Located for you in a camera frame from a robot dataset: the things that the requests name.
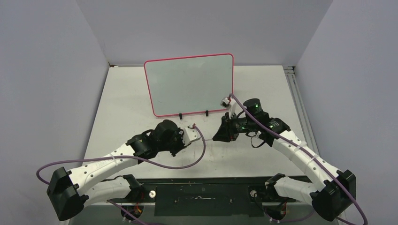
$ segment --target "black clamp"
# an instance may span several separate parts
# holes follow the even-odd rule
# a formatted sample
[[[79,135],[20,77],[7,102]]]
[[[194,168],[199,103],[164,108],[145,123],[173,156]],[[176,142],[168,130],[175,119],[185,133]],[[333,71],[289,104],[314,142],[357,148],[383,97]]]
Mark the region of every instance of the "black clamp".
[[[281,179],[281,178],[283,178],[283,177],[285,177],[285,176],[286,176],[285,174],[278,173],[277,175],[271,177],[270,179],[268,179],[268,180],[265,182],[265,187],[266,187],[266,189],[267,189],[267,193],[269,194],[269,198],[270,198],[271,200],[280,198],[280,196],[278,195],[278,193],[277,193],[276,190],[275,190],[274,185],[276,184],[276,182],[277,182],[279,179]]]

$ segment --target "white wall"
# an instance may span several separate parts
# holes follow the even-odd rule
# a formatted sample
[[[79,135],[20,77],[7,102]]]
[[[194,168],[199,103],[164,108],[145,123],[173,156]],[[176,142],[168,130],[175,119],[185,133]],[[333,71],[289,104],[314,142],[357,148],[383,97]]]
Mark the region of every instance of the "white wall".
[[[0,224],[58,224],[35,172],[82,157],[107,69],[74,0],[0,1]]]
[[[295,65],[331,0],[77,0],[112,64],[232,53]]]
[[[397,224],[398,1],[334,0],[296,74],[319,152],[357,176],[369,224]],[[349,219],[362,224],[355,207]]]

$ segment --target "white cable tie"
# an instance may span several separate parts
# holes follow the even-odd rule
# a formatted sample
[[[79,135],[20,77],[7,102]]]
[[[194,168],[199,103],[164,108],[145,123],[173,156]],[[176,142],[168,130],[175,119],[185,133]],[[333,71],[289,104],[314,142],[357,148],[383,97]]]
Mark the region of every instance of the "white cable tie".
[[[291,158],[296,154],[296,152],[298,150],[300,150],[300,148],[307,146],[307,142],[302,141],[300,144],[298,144],[294,149],[293,149],[293,153],[290,155],[289,160],[291,161]]]
[[[312,158],[308,161],[308,163],[306,164],[306,166],[308,166],[308,164],[310,164],[315,158],[318,158],[319,156],[317,154],[314,154],[312,156]]]
[[[112,157],[112,160],[115,162],[116,166],[118,166],[118,164],[117,164],[117,160],[115,159],[115,157],[113,156],[113,154],[112,154],[112,153],[110,153],[110,155],[111,155],[111,157]]]

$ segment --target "black joint cover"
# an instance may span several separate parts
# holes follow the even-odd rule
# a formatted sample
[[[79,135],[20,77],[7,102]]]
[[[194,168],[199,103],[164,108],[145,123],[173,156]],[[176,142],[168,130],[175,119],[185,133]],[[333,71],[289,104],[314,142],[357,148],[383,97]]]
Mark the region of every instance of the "black joint cover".
[[[337,180],[340,181],[354,199],[356,199],[355,175],[349,170],[345,172],[338,171],[337,173],[339,174]],[[312,206],[322,218],[327,221],[333,221],[352,204],[352,201],[335,181],[324,183],[326,186],[322,191],[310,193],[313,199]]]
[[[70,219],[81,212],[87,200],[87,197],[79,196],[64,167],[54,171],[47,195],[60,221]]]

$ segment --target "whiteboard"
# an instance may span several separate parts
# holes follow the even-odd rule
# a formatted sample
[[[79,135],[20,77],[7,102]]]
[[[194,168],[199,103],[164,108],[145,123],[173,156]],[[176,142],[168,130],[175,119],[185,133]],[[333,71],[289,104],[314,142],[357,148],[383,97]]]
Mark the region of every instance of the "whiteboard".
[[[149,60],[144,70],[157,117],[224,110],[220,102],[233,92],[230,53]]]

